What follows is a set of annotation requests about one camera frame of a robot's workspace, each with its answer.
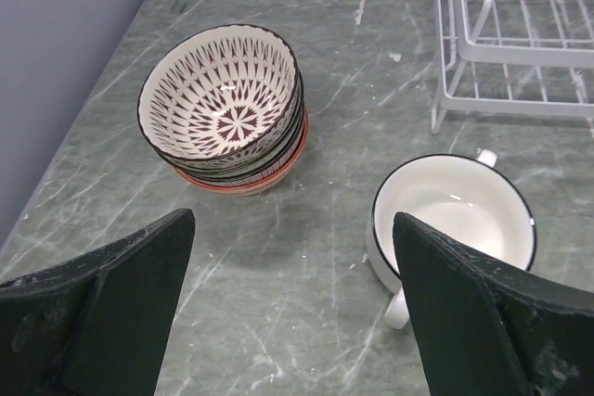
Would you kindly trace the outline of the grey striped bowl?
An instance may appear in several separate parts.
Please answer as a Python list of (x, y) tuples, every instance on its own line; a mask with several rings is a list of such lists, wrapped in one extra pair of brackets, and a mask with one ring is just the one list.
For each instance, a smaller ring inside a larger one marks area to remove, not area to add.
[(265, 155), (261, 160), (251, 161), (248, 166), (239, 172), (233, 172), (222, 178), (213, 178), (200, 176), (180, 168), (174, 168), (174, 170), (190, 182), (200, 183), (207, 187), (244, 186), (257, 183), (277, 172), (296, 153), (303, 140), (306, 121), (307, 111), (305, 105), (301, 105), (297, 121), (288, 139), (284, 143), (278, 144), (271, 154)]

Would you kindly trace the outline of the white wire dish rack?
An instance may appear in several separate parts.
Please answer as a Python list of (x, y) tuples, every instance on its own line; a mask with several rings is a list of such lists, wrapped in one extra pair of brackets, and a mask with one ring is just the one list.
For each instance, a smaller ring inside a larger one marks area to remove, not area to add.
[(593, 0), (434, 0), (437, 133), (448, 113), (593, 118)]

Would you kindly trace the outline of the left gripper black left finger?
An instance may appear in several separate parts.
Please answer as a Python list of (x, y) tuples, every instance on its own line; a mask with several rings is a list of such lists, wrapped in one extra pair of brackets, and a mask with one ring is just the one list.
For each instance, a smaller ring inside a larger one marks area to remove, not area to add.
[(152, 395), (195, 235), (190, 209), (1, 285), (4, 395)]

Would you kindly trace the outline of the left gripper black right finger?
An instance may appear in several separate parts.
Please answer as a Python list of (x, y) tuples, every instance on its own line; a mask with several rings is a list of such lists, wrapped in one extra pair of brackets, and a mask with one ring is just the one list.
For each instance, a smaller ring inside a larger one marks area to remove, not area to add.
[(416, 217), (395, 255), (432, 395), (590, 395), (593, 295), (497, 260)]

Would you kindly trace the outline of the brown patterned bowl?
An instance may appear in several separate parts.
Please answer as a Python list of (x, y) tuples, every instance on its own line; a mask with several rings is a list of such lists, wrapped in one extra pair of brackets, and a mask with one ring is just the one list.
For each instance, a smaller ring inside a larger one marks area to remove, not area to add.
[(285, 133), (296, 112), (299, 67), (266, 28), (229, 24), (172, 48), (144, 81), (137, 121), (167, 160), (219, 170), (251, 160)]

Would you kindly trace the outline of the cream two-handled soup bowl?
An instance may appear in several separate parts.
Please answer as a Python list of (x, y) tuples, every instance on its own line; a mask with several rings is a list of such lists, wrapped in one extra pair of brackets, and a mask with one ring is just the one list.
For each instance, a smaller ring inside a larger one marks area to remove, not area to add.
[(381, 183), (372, 200), (365, 235), (371, 267), (393, 296), (384, 313), (388, 326), (410, 320), (393, 241), (394, 216), (402, 211), (436, 230), (517, 268), (532, 268), (536, 222), (511, 181), (497, 171), (497, 154), (474, 158), (432, 154), (409, 160)]

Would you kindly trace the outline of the white bowl red pattern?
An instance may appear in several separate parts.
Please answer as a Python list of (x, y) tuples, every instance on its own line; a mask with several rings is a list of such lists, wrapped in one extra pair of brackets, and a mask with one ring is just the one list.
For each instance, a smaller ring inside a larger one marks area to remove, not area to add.
[(272, 186), (279, 183), (285, 176), (288, 175), (290, 170), (294, 167), (294, 165), (298, 162), (299, 157), (303, 153), (303, 150), (306, 145), (307, 137), (309, 135), (309, 115), (308, 112), (304, 114), (304, 124), (302, 135), (300, 137), (300, 145), (295, 147), (295, 149), (291, 152), (291, 157), (287, 159), (287, 162), (284, 163), (281, 167), (279, 167), (275, 172), (268, 175), (266, 178), (261, 179), (258, 182), (252, 182), (247, 185), (233, 185), (233, 186), (220, 186), (220, 185), (207, 185), (203, 182), (195, 180), (191, 178), (189, 175), (184, 173), (182, 170), (178, 168), (174, 168), (174, 170), (186, 181), (189, 183), (201, 188), (205, 189), (214, 193), (219, 193), (228, 196), (249, 196), (255, 195), (258, 192), (264, 192), (266, 189), (271, 188)]

